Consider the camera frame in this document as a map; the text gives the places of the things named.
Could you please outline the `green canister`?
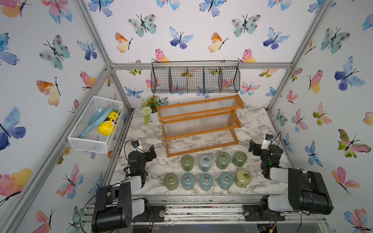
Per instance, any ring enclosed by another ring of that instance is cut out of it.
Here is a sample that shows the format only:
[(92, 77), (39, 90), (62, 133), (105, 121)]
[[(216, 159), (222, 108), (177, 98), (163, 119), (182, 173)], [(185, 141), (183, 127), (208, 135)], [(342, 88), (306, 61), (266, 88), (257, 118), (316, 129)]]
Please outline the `green canister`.
[(230, 162), (231, 162), (231, 157), (227, 152), (222, 151), (218, 153), (217, 158), (216, 158), (216, 166), (220, 170), (227, 169)]
[(247, 154), (242, 151), (237, 151), (233, 157), (232, 163), (236, 167), (243, 167), (247, 161)]
[(181, 166), (184, 171), (191, 171), (194, 167), (194, 159), (190, 155), (185, 155), (181, 159)]
[(166, 188), (169, 190), (169, 191), (174, 191), (178, 188), (178, 177), (176, 174), (174, 173), (168, 173), (165, 177), (164, 177), (164, 185), (166, 186)]

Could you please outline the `yellow-green canister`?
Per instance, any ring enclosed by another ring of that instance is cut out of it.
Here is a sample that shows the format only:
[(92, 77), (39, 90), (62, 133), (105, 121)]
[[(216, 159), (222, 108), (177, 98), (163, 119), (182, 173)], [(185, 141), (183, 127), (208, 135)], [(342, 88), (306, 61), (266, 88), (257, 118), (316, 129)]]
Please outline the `yellow-green canister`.
[(238, 188), (245, 188), (251, 181), (252, 175), (245, 169), (240, 169), (234, 177), (234, 183)]

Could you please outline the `blue canister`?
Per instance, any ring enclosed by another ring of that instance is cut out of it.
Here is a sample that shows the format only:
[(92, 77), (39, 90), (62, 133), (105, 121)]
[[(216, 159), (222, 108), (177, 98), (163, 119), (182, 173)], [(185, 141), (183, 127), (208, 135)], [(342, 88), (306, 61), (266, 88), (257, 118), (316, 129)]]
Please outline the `blue canister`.
[(199, 169), (202, 172), (208, 172), (211, 169), (213, 159), (208, 154), (203, 154), (199, 159)]
[(219, 177), (218, 183), (221, 189), (228, 190), (234, 183), (234, 177), (228, 172), (223, 172)]
[(191, 173), (185, 173), (181, 178), (182, 187), (185, 190), (193, 190), (195, 186), (195, 176)]
[(199, 178), (199, 186), (204, 191), (209, 191), (213, 186), (214, 178), (208, 174), (204, 173)]

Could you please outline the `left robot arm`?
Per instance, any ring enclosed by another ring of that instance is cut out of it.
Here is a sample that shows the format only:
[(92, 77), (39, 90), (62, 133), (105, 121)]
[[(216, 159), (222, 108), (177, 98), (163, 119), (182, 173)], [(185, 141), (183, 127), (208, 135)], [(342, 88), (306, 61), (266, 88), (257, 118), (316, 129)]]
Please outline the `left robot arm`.
[(130, 227), (133, 221), (153, 224), (153, 212), (147, 198), (133, 199), (132, 194), (142, 189), (148, 173), (146, 164), (157, 157), (154, 146), (148, 151), (135, 148), (127, 161), (126, 178), (98, 189), (91, 220), (93, 233), (106, 233)]

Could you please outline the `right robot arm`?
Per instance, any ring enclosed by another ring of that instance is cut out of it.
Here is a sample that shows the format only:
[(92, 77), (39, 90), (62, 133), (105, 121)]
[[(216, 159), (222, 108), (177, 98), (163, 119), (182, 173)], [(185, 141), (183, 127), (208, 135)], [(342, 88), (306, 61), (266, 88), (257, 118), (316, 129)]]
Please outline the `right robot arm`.
[(260, 157), (260, 169), (266, 179), (288, 186), (285, 194), (261, 198), (257, 214), (262, 219), (278, 217), (285, 212), (331, 214), (333, 204), (319, 172), (280, 167), (279, 159), (284, 151), (268, 140), (263, 140), (262, 144), (251, 140), (248, 151)]

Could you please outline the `wooden three-tier shelf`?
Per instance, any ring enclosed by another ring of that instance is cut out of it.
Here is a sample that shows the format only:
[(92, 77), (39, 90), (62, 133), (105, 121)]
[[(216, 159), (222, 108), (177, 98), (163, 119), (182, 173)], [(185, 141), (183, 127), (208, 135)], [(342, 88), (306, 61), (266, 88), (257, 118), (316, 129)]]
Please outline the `wooden three-tier shelf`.
[[(234, 130), (242, 127), (242, 124), (236, 110), (243, 108), (244, 102), (238, 94), (158, 107), (158, 119), (161, 122), (167, 157), (239, 144), (239, 139)], [(171, 141), (221, 131), (229, 131), (232, 141), (198, 149), (171, 151)]]

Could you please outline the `yellow bottle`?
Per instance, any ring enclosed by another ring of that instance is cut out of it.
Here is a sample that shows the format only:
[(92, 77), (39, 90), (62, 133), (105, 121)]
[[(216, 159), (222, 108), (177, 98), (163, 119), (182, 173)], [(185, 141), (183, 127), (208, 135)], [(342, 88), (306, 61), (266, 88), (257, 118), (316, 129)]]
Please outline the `yellow bottle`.
[(98, 127), (98, 132), (103, 136), (111, 136), (115, 130), (119, 119), (119, 114), (116, 111), (110, 112), (108, 117)]

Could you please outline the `artificial flower plant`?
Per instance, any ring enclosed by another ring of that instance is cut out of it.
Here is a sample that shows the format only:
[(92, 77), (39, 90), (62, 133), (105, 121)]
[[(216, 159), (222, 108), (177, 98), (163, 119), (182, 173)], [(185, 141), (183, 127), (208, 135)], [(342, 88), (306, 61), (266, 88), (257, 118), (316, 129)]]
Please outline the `artificial flower plant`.
[(162, 104), (162, 99), (156, 95), (142, 100), (142, 113), (144, 115), (144, 124), (148, 125), (151, 121), (158, 121), (158, 109)]

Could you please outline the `light blue dustpan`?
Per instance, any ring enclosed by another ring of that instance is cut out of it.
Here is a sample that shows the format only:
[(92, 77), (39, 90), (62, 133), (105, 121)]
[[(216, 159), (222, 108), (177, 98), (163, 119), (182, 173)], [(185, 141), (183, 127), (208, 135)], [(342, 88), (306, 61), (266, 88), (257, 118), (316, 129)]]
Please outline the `light blue dustpan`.
[(98, 127), (100, 124), (102, 124), (105, 121), (105, 119), (109, 116), (109, 114), (112, 112), (112, 110), (113, 110), (113, 106), (106, 107), (106, 108), (100, 108), (90, 118), (87, 128), (82, 132), (79, 138), (84, 138), (92, 128)]

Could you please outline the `white mesh wall basket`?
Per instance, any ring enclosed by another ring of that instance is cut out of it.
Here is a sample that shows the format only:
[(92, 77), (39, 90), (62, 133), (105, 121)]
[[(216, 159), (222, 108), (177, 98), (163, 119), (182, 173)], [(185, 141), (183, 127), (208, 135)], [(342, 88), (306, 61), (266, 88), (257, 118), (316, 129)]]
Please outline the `white mesh wall basket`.
[[(98, 127), (92, 128), (84, 138), (79, 138), (82, 132), (87, 128), (90, 118), (100, 109), (113, 106), (112, 111), (119, 114), (119, 119), (115, 130), (111, 136), (103, 136), (98, 132)], [(68, 141), (74, 150), (81, 150), (93, 153), (107, 153), (114, 139), (115, 131), (119, 128), (120, 117), (123, 116), (123, 103), (117, 100), (106, 99), (93, 96), (78, 121), (74, 125), (68, 136)]]

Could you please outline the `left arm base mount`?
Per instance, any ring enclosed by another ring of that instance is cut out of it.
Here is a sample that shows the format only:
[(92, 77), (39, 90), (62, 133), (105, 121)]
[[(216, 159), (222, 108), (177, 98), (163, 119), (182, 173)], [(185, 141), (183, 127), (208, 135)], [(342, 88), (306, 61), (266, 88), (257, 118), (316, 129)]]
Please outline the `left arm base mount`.
[(164, 222), (166, 215), (166, 208), (165, 206), (149, 206), (145, 208), (145, 212), (137, 215), (132, 219), (132, 222)]

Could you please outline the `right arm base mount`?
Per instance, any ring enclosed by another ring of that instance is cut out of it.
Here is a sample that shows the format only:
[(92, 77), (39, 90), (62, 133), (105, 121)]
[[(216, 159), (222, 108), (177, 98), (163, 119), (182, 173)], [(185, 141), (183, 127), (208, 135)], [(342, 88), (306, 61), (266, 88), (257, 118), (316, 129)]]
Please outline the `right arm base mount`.
[(285, 221), (280, 212), (269, 210), (260, 205), (244, 205), (242, 212), (245, 221)]

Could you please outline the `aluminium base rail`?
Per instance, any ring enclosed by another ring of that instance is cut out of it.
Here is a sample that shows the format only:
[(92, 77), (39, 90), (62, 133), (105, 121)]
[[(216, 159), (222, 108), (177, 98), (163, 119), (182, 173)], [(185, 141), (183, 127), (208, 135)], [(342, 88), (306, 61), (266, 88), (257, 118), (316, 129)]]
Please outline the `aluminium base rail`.
[(214, 200), (212, 203), (188, 203), (186, 200), (172, 200), (168, 197), (167, 200), (161, 200), (160, 196), (152, 196), (148, 198), (150, 206), (165, 206), (166, 215), (165, 224), (228, 224), (228, 223), (317, 223), (326, 224), (324, 215), (305, 214), (300, 212), (285, 212), (281, 215), (285, 217), (285, 221), (245, 221), (242, 214), (244, 205), (259, 205), (259, 200), (249, 200), (244, 204), (242, 200), (238, 203), (225, 203), (223, 199)]

